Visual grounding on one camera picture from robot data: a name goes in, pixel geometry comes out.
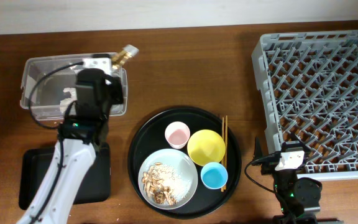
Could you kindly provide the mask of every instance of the yellow cup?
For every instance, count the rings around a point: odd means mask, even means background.
[[[197,131],[187,143],[187,153],[199,166],[205,166],[210,162],[220,162],[225,152],[226,146],[223,138],[211,130]]]

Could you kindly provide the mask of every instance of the round black tray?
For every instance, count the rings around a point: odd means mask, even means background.
[[[198,186],[196,193],[191,200],[180,208],[173,210],[162,210],[150,205],[142,196],[137,183],[140,166],[151,153],[160,149],[170,148],[165,140],[165,128],[174,121],[181,121],[188,125],[190,133],[202,129],[210,129],[221,134],[222,121],[217,116],[198,108],[172,108],[163,111],[148,120],[136,133],[131,143],[128,154],[128,173],[129,178],[138,196],[146,205],[155,211],[172,218],[197,218],[209,214],[218,209],[233,194],[240,179],[241,174],[241,154],[238,143],[233,133],[228,129],[227,132],[227,190],[207,189],[200,178],[202,167],[196,164],[198,172]],[[181,149],[187,153],[187,145]]]

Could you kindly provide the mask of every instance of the pink cup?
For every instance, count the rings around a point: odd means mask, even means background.
[[[181,149],[185,147],[189,138],[189,127],[183,122],[172,122],[165,129],[165,139],[174,149]]]

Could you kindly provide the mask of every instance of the plastic box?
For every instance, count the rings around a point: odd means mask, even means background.
[[[21,88],[23,93],[20,106],[24,109],[28,109],[31,89],[45,74],[69,63],[80,62],[83,58],[90,58],[91,55],[92,54],[76,54],[28,59],[25,63],[22,78]],[[63,119],[63,114],[60,111],[60,101],[70,97],[70,94],[64,93],[63,89],[75,87],[76,74],[82,69],[82,65],[75,65],[57,72],[39,85],[32,97],[32,111],[37,120]],[[122,105],[113,105],[110,116],[120,116],[125,114],[127,109],[127,75],[123,68],[115,71],[112,75],[121,78],[124,103]]]
[[[252,53],[269,153],[295,132],[305,174],[358,179],[358,30],[265,34]]]

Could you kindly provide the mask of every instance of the white wall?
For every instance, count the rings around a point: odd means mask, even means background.
[[[0,34],[358,19],[358,0],[0,0]]]

